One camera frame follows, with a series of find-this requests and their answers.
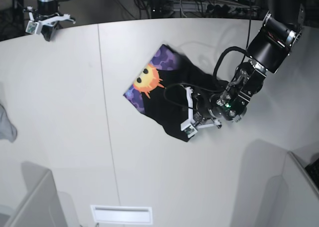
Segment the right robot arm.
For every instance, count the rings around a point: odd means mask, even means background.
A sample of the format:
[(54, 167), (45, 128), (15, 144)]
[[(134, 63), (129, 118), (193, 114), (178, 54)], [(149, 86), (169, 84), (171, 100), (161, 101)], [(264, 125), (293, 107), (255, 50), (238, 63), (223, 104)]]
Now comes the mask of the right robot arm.
[(46, 41), (51, 41), (63, 21), (76, 23), (70, 14), (62, 14), (60, 3), (70, 0), (37, 0), (37, 7), (25, 7), (29, 20), (25, 29), (28, 34), (43, 35)]

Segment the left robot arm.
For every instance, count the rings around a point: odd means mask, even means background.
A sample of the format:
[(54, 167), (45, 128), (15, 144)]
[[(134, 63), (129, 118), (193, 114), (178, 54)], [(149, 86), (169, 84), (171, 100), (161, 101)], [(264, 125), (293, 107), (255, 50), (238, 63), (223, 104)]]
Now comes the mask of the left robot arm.
[[(220, 55), (212, 75), (215, 89), (180, 83), (187, 99), (187, 105), (181, 107), (188, 110), (187, 119), (181, 123), (180, 129), (189, 137), (201, 128), (221, 128), (221, 118), (231, 122), (241, 120), (251, 98), (261, 90), (267, 72), (276, 73), (299, 40), (303, 31), (306, 0), (267, 1), (269, 10), (258, 34), (247, 48), (232, 46)], [(237, 66), (229, 82), (219, 80), (219, 67), (224, 57), (232, 51), (242, 53), (249, 60)]]

